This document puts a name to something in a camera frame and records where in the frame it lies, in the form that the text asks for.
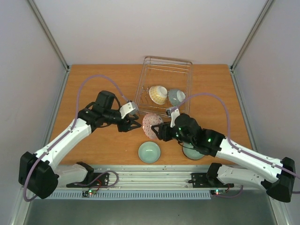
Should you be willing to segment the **pink patterned bowl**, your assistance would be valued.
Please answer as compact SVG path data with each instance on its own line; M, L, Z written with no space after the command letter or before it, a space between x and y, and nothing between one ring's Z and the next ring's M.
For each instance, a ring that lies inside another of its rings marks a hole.
M162 123L163 123L163 120L159 115L154 114L154 113L146 114L142 120L142 128L143 128L145 135L152 140L157 139L157 136L152 131L151 127L154 125L162 124Z

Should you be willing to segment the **green ring patterned bowl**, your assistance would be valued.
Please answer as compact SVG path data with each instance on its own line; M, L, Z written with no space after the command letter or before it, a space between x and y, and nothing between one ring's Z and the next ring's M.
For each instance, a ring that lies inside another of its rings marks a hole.
M138 149L139 159L147 164L155 163L161 156L161 149L155 142L144 142Z

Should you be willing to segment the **pale green bowl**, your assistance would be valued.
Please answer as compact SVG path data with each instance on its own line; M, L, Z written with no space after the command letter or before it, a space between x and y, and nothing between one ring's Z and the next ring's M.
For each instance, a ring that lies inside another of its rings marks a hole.
M199 153L198 151L188 148L188 147L182 147L183 154L191 159L191 160L200 160L204 157L203 154Z

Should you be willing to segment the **grey speckled bowl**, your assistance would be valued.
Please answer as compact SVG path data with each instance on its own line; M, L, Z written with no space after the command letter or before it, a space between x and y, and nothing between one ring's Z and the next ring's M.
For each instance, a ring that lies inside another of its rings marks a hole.
M168 91L168 99L172 106L178 106L186 99L186 95L179 89L170 89Z

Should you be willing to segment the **yellow blue patterned bowl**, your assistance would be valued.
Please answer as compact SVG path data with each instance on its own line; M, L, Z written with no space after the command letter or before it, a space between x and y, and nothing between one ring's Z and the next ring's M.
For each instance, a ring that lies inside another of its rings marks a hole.
M157 105L163 105L168 97L168 91L165 87L160 85L152 86L149 89L149 96Z

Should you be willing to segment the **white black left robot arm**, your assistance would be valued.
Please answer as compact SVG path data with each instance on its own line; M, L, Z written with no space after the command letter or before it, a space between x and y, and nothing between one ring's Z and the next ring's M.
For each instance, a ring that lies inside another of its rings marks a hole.
M27 190L45 199L58 186L74 183L88 187L93 184L93 169L85 163L76 163L65 170L57 167L80 141L97 128L116 125L119 132L128 132L141 127L137 122L138 106L135 102L127 101L113 109L114 102L118 102L115 94L105 90L99 92L96 100L77 112L61 134L35 153L25 152L21 156L18 181L23 186L25 201L30 201L26 196Z

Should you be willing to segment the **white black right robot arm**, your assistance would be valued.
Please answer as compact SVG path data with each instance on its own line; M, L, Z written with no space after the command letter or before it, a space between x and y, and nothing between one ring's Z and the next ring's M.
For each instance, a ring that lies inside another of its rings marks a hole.
M291 201L296 177L294 160L271 158L244 148L217 131L201 128L195 119L184 113L170 122L152 125L151 130L159 140L175 139L202 155L240 165L240 168L233 168L212 163L206 173L210 187L238 184L262 189L269 197L284 203Z

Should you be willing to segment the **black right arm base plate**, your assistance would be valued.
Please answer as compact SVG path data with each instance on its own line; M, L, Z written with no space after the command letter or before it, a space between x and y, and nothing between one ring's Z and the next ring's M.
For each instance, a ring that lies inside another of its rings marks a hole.
M194 172L191 173L191 179L188 181L189 184L192 184L193 188L233 188L234 184L223 184L219 180L209 181L206 177L206 173L203 172Z

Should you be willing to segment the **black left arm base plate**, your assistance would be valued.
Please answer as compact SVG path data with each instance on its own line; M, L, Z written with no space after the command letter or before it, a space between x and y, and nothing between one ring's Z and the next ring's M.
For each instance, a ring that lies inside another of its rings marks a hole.
M100 176L100 173L91 173L81 182L67 184L67 188L90 188L90 187L107 187L109 181L109 173Z

